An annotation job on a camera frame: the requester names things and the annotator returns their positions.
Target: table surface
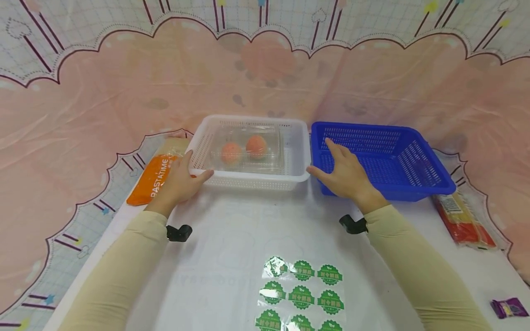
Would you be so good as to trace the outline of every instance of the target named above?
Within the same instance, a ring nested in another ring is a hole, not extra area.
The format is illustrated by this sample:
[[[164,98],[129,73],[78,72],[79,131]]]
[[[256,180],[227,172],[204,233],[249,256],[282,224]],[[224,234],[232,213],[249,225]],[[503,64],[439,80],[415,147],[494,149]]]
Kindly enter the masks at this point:
[[[457,247],[429,199],[394,205],[457,271],[494,330],[530,330],[530,318],[499,320],[489,306],[492,299],[518,297],[530,308],[530,290],[502,252]],[[142,210],[120,208],[44,331],[58,328],[88,274]],[[343,270],[346,330],[423,330],[366,235],[339,225],[347,213],[360,214],[347,200],[323,196],[313,179],[293,192],[206,187],[171,214],[169,225],[188,224],[193,234],[186,243],[168,244],[127,331],[258,330],[262,269],[272,255]]]

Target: sticker sheet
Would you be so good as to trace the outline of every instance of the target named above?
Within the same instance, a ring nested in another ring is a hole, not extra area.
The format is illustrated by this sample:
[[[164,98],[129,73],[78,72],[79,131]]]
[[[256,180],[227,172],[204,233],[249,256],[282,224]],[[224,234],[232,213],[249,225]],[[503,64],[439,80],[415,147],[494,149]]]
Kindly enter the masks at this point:
[[[269,257],[263,265],[255,326],[261,331],[342,331],[344,280],[325,261]]]

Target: beige sleeve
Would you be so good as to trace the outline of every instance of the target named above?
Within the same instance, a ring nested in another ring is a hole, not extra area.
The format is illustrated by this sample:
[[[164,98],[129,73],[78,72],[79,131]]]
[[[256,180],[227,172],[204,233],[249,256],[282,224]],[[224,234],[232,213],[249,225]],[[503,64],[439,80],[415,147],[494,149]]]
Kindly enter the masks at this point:
[[[391,205],[365,215],[384,259],[426,331],[492,330],[451,266]]]
[[[167,219],[142,211],[103,255],[59,331],[121,331],[167,244]]]

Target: orange egg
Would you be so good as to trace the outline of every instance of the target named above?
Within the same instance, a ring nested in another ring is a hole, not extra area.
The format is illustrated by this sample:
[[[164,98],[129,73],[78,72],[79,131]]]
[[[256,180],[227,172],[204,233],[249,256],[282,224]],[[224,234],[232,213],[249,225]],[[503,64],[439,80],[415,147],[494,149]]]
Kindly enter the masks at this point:
[[[226,165],[236,165],[242,157],[243,149],[235,142],[227,142],[221,149],[221,161]]]
[[[268,152],[267,142],[262,136],[254,135],[246,143],[246,152],[250,155],[250,158],[260,160]]]

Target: black mount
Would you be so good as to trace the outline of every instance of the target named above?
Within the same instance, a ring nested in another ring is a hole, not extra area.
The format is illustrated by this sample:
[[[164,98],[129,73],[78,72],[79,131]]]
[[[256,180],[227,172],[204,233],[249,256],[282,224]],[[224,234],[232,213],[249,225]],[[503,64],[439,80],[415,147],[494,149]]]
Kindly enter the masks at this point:
[[[339,223],[340,225],[342,225],[342,227],[346,230],[347,233],[352,235],[358,235],[363,232],[368,232],[368,228],[366,227],[366,220],[364,217],[355,222],[350,215],[344,215],[340,218]]]
[[[180,241],[181,243],[188,240],[193,229],[189,225],[183,225],[180,229],[176,229],[171,225],[166,226],[167,229],[167,238],[169,241]]]

